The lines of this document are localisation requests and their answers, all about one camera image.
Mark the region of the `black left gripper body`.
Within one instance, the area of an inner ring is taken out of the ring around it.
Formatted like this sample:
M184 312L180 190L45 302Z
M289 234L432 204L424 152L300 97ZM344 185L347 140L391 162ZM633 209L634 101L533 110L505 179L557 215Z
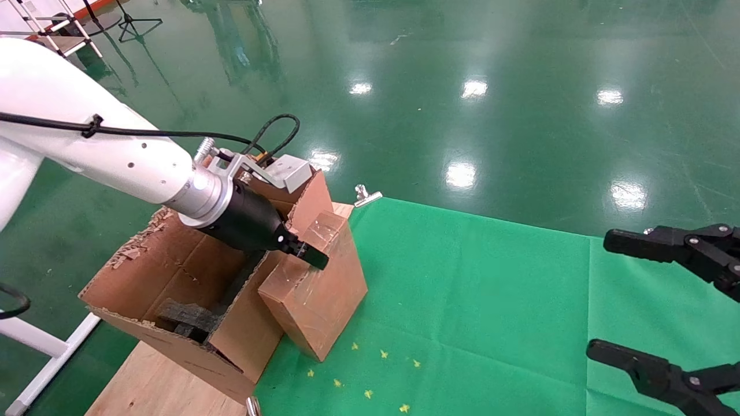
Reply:
M225 210L200 231L242 252L301 253L298 236L289 232L280 211L249 187L235 183Z

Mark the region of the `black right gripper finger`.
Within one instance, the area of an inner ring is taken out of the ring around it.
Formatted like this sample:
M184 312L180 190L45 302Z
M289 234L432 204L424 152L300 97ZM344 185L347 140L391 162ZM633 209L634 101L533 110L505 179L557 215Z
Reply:
M627 373L639 394L684 415L738 414L719 397L739 390L739 363L685 371L664 358L600 339L590 340L585 353L590 360Z
M713 224L700 229L656 226L644 232L611 229L608 252L661 263L677 263L739 301L739 229Z

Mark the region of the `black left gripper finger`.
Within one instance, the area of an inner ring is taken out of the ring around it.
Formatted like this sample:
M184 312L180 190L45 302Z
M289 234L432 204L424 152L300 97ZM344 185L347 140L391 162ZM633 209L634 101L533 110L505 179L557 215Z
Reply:
M319 270L324 270L328 265L328 261L330 261L330 258L324 252L312 247L312 245L303 240L299 240L295 235L291 235L286 239L286 253L301 259Z

